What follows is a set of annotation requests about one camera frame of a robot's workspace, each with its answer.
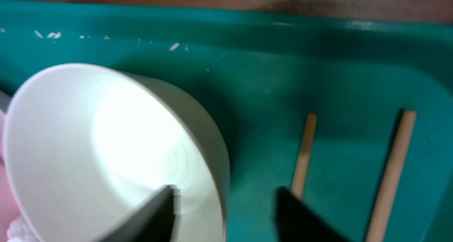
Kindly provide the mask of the wooden chopstick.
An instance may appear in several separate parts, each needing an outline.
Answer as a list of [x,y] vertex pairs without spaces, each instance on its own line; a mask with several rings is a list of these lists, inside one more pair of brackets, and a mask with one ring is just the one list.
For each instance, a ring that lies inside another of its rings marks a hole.
[[410,146],[416,117],[416,111],[404,110],[401,113],[394,140],[392,141],[391,151],[386,162],[386,168],[379,186],[379,192],[374,203],[365,238],[366,242],[382,242],[384,240],[406,160],[406,154]]
[[304,193],[311,150],[316,131],[316,121],[316,113],[309,113],[307,115],[302,142],[294,169],[294,175],[291,184],[291,193],[299,200],[302,199]]

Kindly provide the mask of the white tissue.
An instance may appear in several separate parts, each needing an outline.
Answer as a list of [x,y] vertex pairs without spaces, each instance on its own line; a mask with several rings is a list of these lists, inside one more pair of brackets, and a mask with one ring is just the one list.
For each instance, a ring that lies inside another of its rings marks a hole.
[[18,215],[6,231],[6,242],[40,242],[23,215]]

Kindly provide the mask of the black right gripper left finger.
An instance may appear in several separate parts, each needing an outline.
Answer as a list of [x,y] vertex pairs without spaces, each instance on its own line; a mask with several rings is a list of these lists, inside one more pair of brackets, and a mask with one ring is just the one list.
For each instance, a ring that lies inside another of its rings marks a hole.
[[97,242],[171,242],[176,222],[176,188],[165,185]]

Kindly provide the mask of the white bowl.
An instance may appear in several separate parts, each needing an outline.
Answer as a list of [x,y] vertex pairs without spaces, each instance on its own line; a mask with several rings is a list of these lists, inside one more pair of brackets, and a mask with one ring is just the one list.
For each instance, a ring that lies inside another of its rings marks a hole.
[[230,165],[209,113],[178,87],[60,64],[14,93],[3,134],[13,195],[41,241],[100,241],[166,186],[172,241],[225,241]]

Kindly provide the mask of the pink round plate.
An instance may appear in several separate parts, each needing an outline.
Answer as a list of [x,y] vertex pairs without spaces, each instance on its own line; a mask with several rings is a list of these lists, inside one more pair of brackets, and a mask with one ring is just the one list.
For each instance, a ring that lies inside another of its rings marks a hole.
[[9,185],[4,163],[3,130],[6,115],[1,111],[1,241],[6,241],[10,223],[21,214]]

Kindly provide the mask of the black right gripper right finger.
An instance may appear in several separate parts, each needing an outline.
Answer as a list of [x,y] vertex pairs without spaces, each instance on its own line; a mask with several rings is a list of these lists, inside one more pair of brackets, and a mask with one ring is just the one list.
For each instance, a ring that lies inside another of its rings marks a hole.
[[287,188],[276,190],[275,225],[280,242],[348,242]]

